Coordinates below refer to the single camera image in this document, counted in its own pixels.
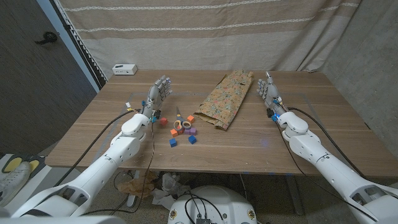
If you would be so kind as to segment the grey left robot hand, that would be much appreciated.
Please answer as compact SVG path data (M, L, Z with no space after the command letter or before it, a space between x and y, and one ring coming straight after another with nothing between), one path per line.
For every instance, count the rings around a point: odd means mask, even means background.
M155 111L161 109L162 103L171 93L171 80L163 75L150 87L142 114L148 118L153 117Z

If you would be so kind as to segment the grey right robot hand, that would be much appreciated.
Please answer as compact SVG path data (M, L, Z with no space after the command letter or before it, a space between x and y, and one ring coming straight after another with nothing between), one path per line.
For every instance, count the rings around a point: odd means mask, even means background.
M267 109L272 110L275 114L281 115L287 110L282 106L282 98L280 93L273 82L273 77L270 72L266 72L266 79L259 79L257 82L257 92L264 100L264 104Z

